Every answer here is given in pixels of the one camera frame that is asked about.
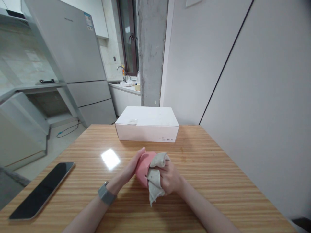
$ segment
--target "faucet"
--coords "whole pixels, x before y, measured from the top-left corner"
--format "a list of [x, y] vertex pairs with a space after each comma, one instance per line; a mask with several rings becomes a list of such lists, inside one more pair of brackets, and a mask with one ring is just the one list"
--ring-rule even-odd
[[126, 77], [125, 77], [125, 70], [124, 70], [124, 68], [123, 68], [122, 66], [118, 66], [118, 67], [117, 67], [117, 70], [118, 70], [120, 67], [122, 68], [122, 70], [123, 70], [123, 72], [124, 72], [123, 81], [125, 81], [125, 82], [127, 83]]

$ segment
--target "window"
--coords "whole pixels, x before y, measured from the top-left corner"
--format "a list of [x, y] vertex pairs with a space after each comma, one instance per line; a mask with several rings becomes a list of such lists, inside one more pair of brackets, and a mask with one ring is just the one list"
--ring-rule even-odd
[[137, 76], [138, 47], [136, 36], [136, 0], [117, 0], [125, 71]]

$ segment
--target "hand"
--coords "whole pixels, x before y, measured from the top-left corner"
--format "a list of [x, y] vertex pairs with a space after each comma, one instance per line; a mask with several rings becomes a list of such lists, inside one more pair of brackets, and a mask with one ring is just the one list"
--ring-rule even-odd
[[123, 168], [121, 171], [121, 177], [123, 179], [124, 184], [130, 181], [130, 179], [135, 174], [137, 163], [140, 157], [146, 152], [145, 147], [141, 148], [137, 151], [136, 155], [130, 160], [130, 162]]
[[130, 181], [130, 179], [135, 174], [135, 169], [137, 166], [137, 163], [146, 151], [145, 147], [141, 148], [139, 151], [137, 151], [136, 155], [130, 160], [130, 162], [123, 168], [122, 171], [120, 171], [115, 177], [113, 177], [109, 183], [106, 185], [107, 190], [109, 190], [114, 195], [117, 195], [120, 189], [125, 185], [127, 182]]
[[165, 193], [179, 193], [182, 188], [183, 177], [179, 174], [174, 164], [171, 161], [166, 161], [165, 167], [157, 167], [157, 169], [160, 171], [161, 187], [164, 189]]

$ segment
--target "wood grain tabletop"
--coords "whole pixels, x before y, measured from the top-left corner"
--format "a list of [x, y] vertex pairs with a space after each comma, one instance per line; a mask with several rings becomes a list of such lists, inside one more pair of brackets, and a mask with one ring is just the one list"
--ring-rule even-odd
[[[147, 151], [167, 152], [180, 174], [241, 232], [295, 232], [201, 126], [180, 126], [175, 143], [161, 143], [119, 141], [114, 125], [91, 125], [81, 134], [0, 212], [0, 232], [61, 232], [143, 146]], [[120, 162], [108, 168], [102, 157], [105, 152]], [[32, 221], [9, 222], [10, 214], [59, 162], [75, 162], [75, 168], [43, 211]], [[158, 198], [150, 207], [149, 191], [135, 176], [97, 228], [97, 232], [172, 231], [205, 232], [176, 194]]]

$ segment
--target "concrete pillar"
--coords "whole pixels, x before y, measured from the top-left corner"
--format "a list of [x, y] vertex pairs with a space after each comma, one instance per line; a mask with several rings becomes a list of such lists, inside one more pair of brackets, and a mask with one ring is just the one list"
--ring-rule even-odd
[[138, 0], [137, 30], [142, 106], [159, 107], [168, 0]]

